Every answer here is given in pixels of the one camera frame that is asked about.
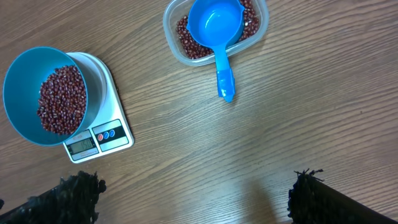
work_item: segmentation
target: tabletop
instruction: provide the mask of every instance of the tabletop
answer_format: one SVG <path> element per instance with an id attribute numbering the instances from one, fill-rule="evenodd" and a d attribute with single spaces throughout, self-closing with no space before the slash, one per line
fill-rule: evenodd
<path id="1" fill-rule="evenodd" d="M 217 95 L 214 64 L 172 55 L 168 3 L 0 2 L 2 80 L 34 46 L 93 54 L 111 70 L 136 140 L 73 164 L 62 146 L 20 137 L 2 108 L 0 214 L 83 170 L 108 186 L 98 223 L 286 222 L 294 170 L 309 167 L 398 219 L 398 1 L 267 1 L 265 36 L 230 57 L 231 104 Z"/>

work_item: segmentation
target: kitchen scale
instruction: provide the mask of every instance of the kitchen scale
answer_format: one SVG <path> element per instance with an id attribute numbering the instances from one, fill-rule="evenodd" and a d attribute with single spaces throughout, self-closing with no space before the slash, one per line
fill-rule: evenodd
<path id="1" fill-rule="evenodd" d="M 88 129 L 63 143 L 70 160 L 77 164 L 131 147 L 134 138 L 107 66 L 100 59 L 87 53 L 67 54 L 98 76 L 103 96 L 98 114 Z"/>

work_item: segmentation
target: clear plastic container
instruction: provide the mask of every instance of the clear plastic container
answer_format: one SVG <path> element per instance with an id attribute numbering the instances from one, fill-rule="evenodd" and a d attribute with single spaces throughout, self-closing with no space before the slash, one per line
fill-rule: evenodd
<path id="1" fill-rule="evenodd" d="M 169 43 L 170 49 L 174 56 L 179 59 L 182 63 L 191 66 L 207 65 L 215 62 L 214 54 L 207 55 L 206 57 L 198 59 L 190 59 L 185 55 L 185 51 L 178 39 L 178 35 L 175 31 L 177 28 L 177 22 L 184 16 L 188 15 L 192 4 L 195 0 L 172 0 L 166 7 L 163 15 L 163 29 L 166 34 L 167 43 Z M 266 33 L 269 21 L 269 12 L 265 0 L 252 0 L 254 9 L 256 10 L 256 17 L 259 18 L 259 30 L 251 37 L 244 41 L 240 41 L 227 48 L 226 53 L 231 56 L 235 53 L 244 50 L 257 41 Z"/>

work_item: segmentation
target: scoop handle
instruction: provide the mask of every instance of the scoop handle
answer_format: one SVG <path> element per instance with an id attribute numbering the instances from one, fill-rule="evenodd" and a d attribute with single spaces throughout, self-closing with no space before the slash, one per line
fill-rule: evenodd
<path id="1" fill-rule="evenodd" d="M 213 48 L 213 51 L 216 58 L 218 96 L 230 103 L 235 95 L 235 79 L 229 67 L 225 48 L 219 46 Z"/>

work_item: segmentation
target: blue ladle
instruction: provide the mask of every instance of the blue ladle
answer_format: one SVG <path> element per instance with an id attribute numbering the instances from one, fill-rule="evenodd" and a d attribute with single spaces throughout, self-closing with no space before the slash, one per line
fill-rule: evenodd
<path id="1" fill-rule="evenodd" d="M 235 95 L 235 80 L 226 48 L 243 32 L 243 11 L 239 0 L 196 0 L 188 16 L 187 29 L 193 39 L 214 51 L 218 96 L 228 103 Z"/>

